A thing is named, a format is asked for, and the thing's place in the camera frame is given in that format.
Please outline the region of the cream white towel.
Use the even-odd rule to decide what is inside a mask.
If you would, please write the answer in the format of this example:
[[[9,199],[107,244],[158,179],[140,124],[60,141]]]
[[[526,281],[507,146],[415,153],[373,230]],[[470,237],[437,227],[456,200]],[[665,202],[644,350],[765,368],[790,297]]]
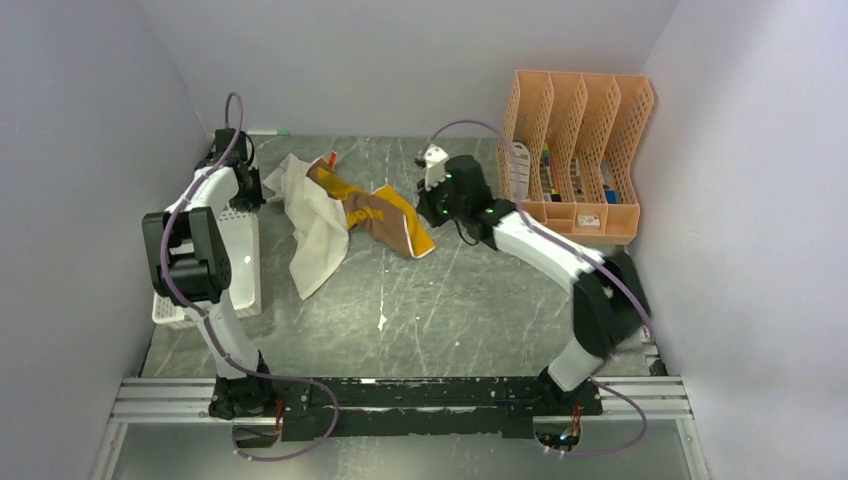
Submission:
[[[289,271],[301,299],[316,293],[345,260],[349,233],[341,201],[308,173],[318,165],[289,153],[263,181],[272,192],[269,202],[281,203],[294,227],[296,251]]]

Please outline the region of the yellow brown bear towel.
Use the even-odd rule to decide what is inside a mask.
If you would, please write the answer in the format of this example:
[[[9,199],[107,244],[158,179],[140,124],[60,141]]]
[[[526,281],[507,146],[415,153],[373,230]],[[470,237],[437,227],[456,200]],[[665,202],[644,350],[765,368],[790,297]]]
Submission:
[[[420,259],[435,250],[435,242],[415,209],[391,185],[368,192],[339,176],[326,157],[319,157],[307,176],[330,198],[341,202],[349,230],[360,227],[372,239],[407,258]]]

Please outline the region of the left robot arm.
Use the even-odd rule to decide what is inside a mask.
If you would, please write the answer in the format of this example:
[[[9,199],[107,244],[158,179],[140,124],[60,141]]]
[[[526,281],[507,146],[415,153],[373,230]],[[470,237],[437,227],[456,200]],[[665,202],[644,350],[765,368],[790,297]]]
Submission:
[[[279,404],[268,366],[231,299],[234,262],[218,224],[225,211],[253,216],[264,205],[253,159],[247,134],[216,130],[211,152],[182,196],[142,219],[153,289],[201,332],[216,364],[208,413],[224,420],[263,416]]]

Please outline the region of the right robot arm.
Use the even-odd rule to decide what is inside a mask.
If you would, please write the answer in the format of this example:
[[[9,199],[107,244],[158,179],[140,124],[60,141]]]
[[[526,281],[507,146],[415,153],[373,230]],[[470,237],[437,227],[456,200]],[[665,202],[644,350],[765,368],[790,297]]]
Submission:
[[[484,244],[534,267],[572,296],[572,337],[538,376],[546,411],[565,413],[579,390],[619,347],[650,322],[634,262],[574,243],[515,202],[496,198],[480,163],[432,146],[415,159],[417,213],[432,227],[455,225],[469,244]]]

